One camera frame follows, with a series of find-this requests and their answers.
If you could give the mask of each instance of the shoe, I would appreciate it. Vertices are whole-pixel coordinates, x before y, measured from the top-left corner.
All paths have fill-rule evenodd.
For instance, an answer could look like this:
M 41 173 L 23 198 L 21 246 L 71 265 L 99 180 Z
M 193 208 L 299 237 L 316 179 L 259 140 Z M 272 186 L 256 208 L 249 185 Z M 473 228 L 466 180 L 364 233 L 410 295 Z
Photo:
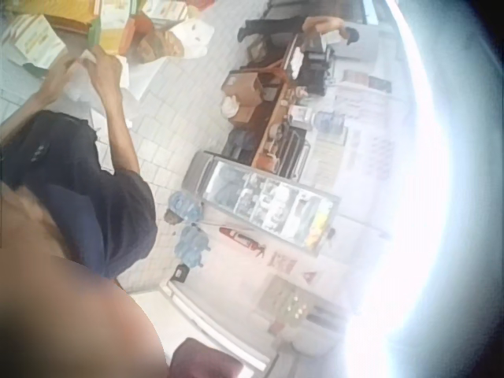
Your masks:
M 245 28 L 240 28 L 238 30 L 238 42 L 241 43 L 245 39 L 245 37 L 247 37 L 247 36 L 248 36 L 248 32 Z

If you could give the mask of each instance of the floor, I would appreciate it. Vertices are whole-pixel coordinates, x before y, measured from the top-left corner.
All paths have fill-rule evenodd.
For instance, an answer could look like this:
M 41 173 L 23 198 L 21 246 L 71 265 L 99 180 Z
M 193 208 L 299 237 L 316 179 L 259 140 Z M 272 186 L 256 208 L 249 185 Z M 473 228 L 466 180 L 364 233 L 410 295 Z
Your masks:
M 236 33 L 245 19 L 259 18 L 267 0 L 216 0 L 201 18 L 215 27 L 205 57 L 194 60 L 168 58 L 142 99 L 142 115 L 133 120 L 131 135 L 141 175 L 156 202 L 158 235 L 148 258 L 136 262 L 119 277 L 127 291 L 158 285 L 171 277 L 178 261 L 173 247 L 180 226 L 162 221 L 169 196 L 180 189 L 183 176 L 197 150 L 220 151 L 231 125 L 221 116 L 221 84 L 228 71 L 246 63 L 246 44 Z M 6 119 L 23 98 L 2 91 L 0 117 Z M 106 138 L 97 142 L 104 169 L 112 170 Z

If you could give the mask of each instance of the fire extinguisher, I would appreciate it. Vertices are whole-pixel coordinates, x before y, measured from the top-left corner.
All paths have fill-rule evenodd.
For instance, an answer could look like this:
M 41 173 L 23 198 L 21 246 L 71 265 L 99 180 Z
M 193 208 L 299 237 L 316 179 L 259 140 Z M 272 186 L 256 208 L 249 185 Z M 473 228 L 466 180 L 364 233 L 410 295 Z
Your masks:
M 234 240 L 235 242 L 241 244 L 242 246 L 246 247 L 249 250 L 252 251 L 257 251 L 258 254 L 256 257 L 259 257 L 260 255 L 264 257 L 265 255 L 265 246 L 262 246 L 252 238 L 249 238 L 248 236 L 237 232 L 236 230 L 232 230 L 230 228 L 226 227 L 219 227 L 219 231 L 221 234 L 226 235 L 229 239 Z

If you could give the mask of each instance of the black cap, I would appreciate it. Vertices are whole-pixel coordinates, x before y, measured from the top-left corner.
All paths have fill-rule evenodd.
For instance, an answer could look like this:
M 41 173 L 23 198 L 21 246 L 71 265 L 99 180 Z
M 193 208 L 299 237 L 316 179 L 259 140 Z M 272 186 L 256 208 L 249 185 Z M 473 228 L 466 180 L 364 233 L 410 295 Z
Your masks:
M 346 33 L 348 34 L 348 40 L 346 41 L 346 45 L 350 45 L 353 42 L 357 42 L 359 40 L 359 32 L 354 28 L 345 28 Z

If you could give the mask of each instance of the refrigerator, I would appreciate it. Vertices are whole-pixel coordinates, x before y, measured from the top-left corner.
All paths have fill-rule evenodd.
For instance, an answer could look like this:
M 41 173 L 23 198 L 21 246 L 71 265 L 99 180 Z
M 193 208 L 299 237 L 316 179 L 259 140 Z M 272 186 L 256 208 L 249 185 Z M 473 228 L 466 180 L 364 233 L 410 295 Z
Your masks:
M 333 195 L 205 151 L 193 158 L 182 188 L 313 256 L 340 202 Z

